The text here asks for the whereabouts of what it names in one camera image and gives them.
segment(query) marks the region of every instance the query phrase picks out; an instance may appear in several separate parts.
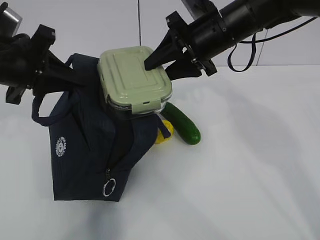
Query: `food container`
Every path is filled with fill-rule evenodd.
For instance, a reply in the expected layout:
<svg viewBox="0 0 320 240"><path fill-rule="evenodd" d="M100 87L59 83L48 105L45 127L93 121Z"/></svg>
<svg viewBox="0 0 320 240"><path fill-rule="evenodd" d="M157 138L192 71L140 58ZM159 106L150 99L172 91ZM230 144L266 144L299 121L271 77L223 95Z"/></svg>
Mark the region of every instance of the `food container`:
<svg viewBox="0 0 320 240"><path fill-rule="evenodd" d="M100 56L100 74L106 103L132 115L158 113L172 95L172 83L162 66L146 71L153 50L136 46L108 50Z"/></svg>

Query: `logo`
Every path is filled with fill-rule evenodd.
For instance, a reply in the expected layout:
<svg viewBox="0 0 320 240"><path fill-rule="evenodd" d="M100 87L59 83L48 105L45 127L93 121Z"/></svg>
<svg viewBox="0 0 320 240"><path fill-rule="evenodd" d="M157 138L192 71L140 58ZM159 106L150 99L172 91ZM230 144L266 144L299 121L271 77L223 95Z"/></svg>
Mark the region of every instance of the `logo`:
<svg viewBox="0 0 320 240"><path fill-rule="evenodd" d="M67 148L67 141L62 136L62 137L60 137L58 139L58 141L56 142L56 145L55 145L55 153L56 153L56 155L59 158L61 158L65 154L66 148Z"/></svg>

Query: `cucumber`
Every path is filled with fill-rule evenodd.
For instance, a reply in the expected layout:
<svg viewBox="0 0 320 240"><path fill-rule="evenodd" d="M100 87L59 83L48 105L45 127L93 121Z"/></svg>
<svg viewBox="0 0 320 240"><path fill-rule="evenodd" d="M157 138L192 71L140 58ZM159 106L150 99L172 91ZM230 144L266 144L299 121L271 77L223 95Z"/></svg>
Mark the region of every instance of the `cucumber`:
<svg viewBox="0 0 320 240"><path fill-rule="evenodd" d="M180 137L189 145L196 145L201 141L201 134L197 126L179 108L167 102L161 115L175 128Z"/></svg>

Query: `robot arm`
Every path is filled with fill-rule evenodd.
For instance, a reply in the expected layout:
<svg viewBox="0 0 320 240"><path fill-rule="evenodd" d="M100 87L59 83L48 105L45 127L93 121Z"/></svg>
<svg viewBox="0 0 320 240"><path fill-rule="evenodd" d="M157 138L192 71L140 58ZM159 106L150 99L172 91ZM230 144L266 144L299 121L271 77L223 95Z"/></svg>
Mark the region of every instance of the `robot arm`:
<svg viewBox="0 0 320 240"><path fill-rule="evenodd" d="M177 12L169 31L145 61L147 70L175 61L166 71L174 79L217 72L211 58L247 37L302 16L320 17L319 0L235 0L220 11L209 0L182 0L195 19L187 25Z"/></svg>
<svg viewBox="0 0 320 240"><path fill-rule="evenodd" d="M145 69L174 62L171 80L217 72L211 58L263 29L300 18L320 17L319 0L235 0L222 10L209 0L182 0L195 19L191 24L177 12L166 18L169 31L145 61ZM9 86L6 102L19 104L26 89L34 95L63 92L90 84L57 59L49 48L55 30L40 25L33 37L15 35L22 18L4 2L0 5L0 84Z"/></svg>

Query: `bag strap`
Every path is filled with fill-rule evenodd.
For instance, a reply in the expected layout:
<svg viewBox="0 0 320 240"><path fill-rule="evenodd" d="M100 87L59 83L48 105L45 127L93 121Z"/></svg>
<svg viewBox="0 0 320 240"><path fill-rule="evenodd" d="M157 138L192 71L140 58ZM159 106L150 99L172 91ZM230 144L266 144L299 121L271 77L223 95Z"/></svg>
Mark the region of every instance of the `bag strap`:
<svg viewBox="0 0 320 240"><path fill-rule="evenodd" d="M66 117L71 112L73 106L78 102L76 97L71 97L68 101L66 101L65 105L63 106L63 110L59 114L53 116L39 116L40 106L44 98L45 94L35 96L32 102L31 116L33 121L44 127L49 127Z"/></svg>

